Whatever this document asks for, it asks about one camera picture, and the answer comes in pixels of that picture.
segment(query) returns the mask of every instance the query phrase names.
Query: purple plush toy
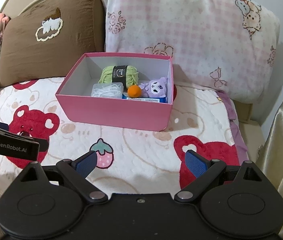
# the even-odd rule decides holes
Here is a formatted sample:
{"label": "purple plush toy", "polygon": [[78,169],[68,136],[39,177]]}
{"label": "purple plush toy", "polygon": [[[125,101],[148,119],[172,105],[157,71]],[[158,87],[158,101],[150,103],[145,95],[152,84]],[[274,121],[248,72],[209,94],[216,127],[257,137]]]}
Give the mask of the purple plush toy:
{"label": "purple plush toy", "polygon": [[167,77],[140,84],[141,96],[143,98],[163,98],[167,96]]}

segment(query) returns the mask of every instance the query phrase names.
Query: orange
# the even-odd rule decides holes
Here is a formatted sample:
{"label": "orange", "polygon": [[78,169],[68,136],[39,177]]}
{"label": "orange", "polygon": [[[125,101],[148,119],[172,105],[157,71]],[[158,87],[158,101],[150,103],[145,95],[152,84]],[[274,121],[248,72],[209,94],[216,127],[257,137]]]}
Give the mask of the orange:
{"label": "orange", "polygon": [[130,98],[138,98],[142,95],[142,90],[137,85],[132,85],[128,88],[127,94]]}

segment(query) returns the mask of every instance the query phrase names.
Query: bed frame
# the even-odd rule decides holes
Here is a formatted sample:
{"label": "bed frame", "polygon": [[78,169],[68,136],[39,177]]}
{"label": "bed frame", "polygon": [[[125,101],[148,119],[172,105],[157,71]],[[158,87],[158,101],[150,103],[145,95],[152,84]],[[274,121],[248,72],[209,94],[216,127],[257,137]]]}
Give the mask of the bed frame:
{"label": "bed frame", "polygon": [[[6,0],[0,12],[14,18],[41,1],[43,0]],[[259,124],[250,120],[253,104],[244,104],[237,101],[234,101],[234,103],[240,121],[242,137],[249,149],[248,155],[251,160],[255,161],[259,146],[264,144],[264,138]]]}

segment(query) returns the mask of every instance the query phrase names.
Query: silver rivet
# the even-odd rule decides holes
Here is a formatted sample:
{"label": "silver rivet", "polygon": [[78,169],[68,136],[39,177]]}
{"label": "silver rivet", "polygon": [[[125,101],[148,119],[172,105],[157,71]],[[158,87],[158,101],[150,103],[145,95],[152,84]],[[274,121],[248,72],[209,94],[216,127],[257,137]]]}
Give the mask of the silver rivet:
{"label": "silver rivet", "polygon": [[104,192],[101,192],[101,191],[93,191],[89,194],[89,197],[91,199],[102,199],[104,198],[106,195]]}
{"label": "silver rivet", "polygon": [[177,196],[180,199],[190,199],[190,198],[193,197],[193,193],[189,192],[189,191],[180,191],[180,192],[177,193]]}

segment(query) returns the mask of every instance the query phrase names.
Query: black label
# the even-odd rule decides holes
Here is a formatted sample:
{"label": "black label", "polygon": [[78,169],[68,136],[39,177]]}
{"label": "black label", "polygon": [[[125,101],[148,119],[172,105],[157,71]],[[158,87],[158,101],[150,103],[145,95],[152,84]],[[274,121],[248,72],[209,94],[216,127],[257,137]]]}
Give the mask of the black label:
{"label": "black label", "polygon": [[113,75],[112,75],[112,82],[121,82],[123,83],[123,88],[126,88],[126,72],[127,66],[114,66],[113,68]]}

